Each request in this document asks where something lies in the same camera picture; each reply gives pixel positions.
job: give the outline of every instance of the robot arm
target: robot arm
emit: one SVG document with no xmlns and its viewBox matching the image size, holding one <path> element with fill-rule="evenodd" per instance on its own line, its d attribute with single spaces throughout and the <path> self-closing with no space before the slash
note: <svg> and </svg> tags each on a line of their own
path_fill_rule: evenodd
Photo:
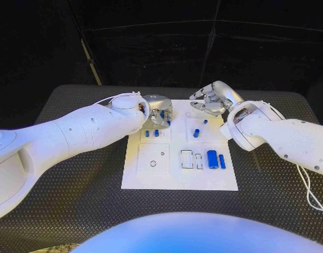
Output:
<svg viewBox="0 0 323 253">
<path fill-rule="evenodd" d="M 269 143 L 279 156 L 302 167 L 323 174 L 323 126 L 302 120 L 286 120 L 280 112 L 263 101 L 246 101 L 221 81 L 202 88 L 192 96 L 205 95 L 205 104 L 192 107 L 212 115 L 230 111 L 220 128 L 227 139 L 234 139 L 247 151 Z"/>
<path fill-rule="evenodd" d="M 21 203 L 57 163 L 138 132 L 148 118 L 165 114 L 165 110 L 171 118 L 171 99 L 129 93 L 116 96 L 107 106 L 94 104 L 54 121 L 25 129 L 0 130 L 0 217 Z M 168 117 L 158 117 L 163 126 Z"/>
</svg>

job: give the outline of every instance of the table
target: table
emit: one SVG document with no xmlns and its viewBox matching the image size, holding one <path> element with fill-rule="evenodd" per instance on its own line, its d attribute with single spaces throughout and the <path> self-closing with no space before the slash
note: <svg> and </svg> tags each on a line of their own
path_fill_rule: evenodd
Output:
<svg viewBox="0 0 323 253">
<path fill-rule="evenodd" d="M 130 91 L 188 99 L 195 89 L 64 85 L 54 90 L 37 123 Z M 318 123 L 310 105 L 297 93 L 238 93 L 246 100 L 270 102 L 286 118 Z M 0 252 L 80 244 L 133 218 L 179 211 L 238 216 L 323 244 L 323 213 L 308 204 L 295 165 L 280 159 L 267 144 L 247 152 L 230 141 L 238 191 L 122 190 L 126 146 L 127 137 L 70 158 L 45 172 L 25 200 L 0 219 Z M 309 174 L 315 195 L 323 203 L 323 176 Z"/>
</svg>

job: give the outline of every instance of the blue battery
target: blue battery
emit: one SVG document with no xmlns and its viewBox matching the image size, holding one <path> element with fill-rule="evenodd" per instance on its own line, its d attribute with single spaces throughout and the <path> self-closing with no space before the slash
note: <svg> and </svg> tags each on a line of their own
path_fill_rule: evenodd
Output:
<svg viewBox="0 0 323 253">
<path fill-rule="evenodd" d="M 220 155 L 220 162 L 221 162 L 221 168 L 225 169 L 227 165 L 224 163 L 224 155 L 223 154 Z"/>
<path fill-rule="evenodd" d="M 199 135 L 199 129 L 195 130 L 194 137 L 198 138 L 198 135 Z"/>
<path fill-rule="evenodd" d="M 208 156 L 208 166 L 211 169 L 218 169 L 218 159 L 217 159 L 217 151 L 215 150 L 210 150 L 207 152 L 207 156 Z"/>
</svg>

